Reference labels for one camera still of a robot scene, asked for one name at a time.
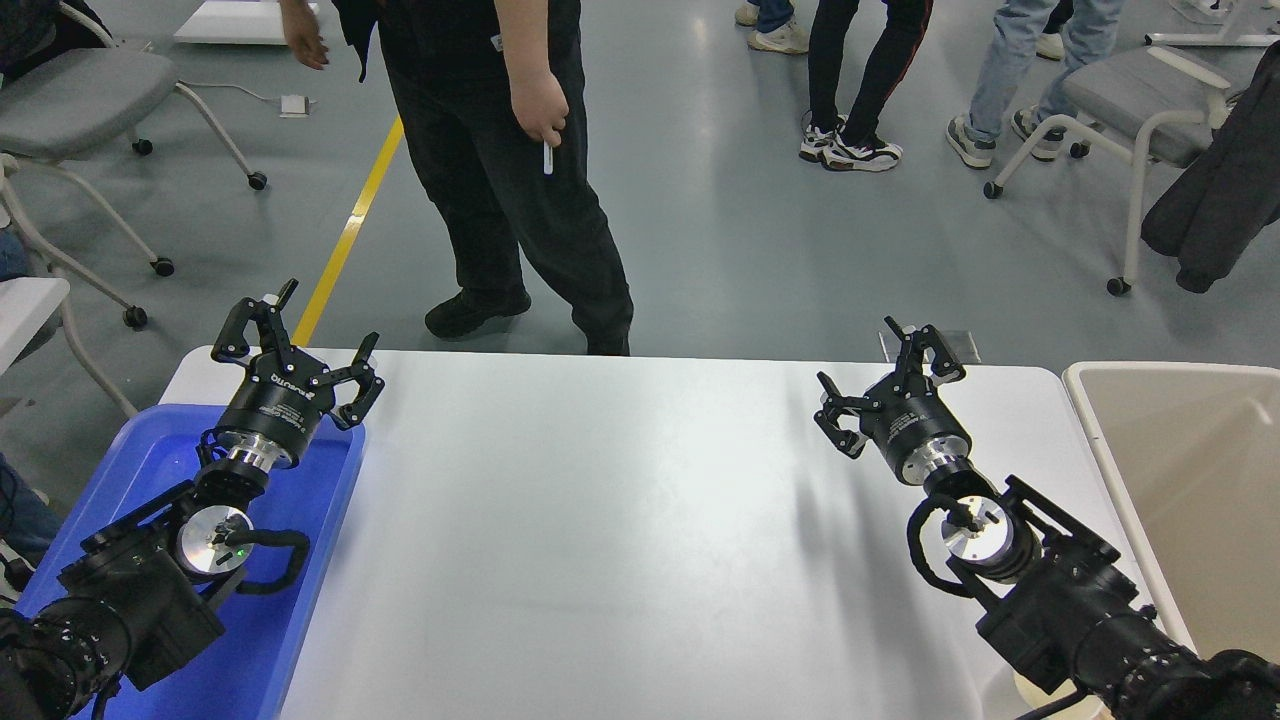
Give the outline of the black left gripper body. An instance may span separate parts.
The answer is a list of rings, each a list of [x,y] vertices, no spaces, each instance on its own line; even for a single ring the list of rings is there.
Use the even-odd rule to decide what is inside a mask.
[[[274,443],[282,455],[278,466],[296,466],[312,441],[323,416],[334,407],[333,389],[315,388],[310,379],[329,366],[302,351],[291,360],[293,372],[278,351],[260,354],[246,369],[246,378],[216,424],[218,443],[233,448],[250,436]]]

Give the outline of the person's left hand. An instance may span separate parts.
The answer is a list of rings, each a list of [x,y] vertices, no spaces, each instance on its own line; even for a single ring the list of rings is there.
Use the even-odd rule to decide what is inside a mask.
[[[570,105],[559,81],[547,68],[509,77],[509,100],[525,135],[552,149],[562,145]]]

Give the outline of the person's right hand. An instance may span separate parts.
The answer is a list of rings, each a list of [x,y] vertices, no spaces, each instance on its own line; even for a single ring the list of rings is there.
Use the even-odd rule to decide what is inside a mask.
[[[329,47],[320,33],[315,12],[307,1],[279,1],[282,32],[294,59],[314,70],[329,65]]]

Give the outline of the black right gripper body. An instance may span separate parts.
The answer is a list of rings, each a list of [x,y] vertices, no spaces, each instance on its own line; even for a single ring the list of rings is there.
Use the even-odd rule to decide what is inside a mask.
[[[924,480],[942,466],[966,460],[972,438],[933,389],[897,395],[895,383],[867,391],[877,410],[860,414],[859,429],[870,438],[900,480]]]

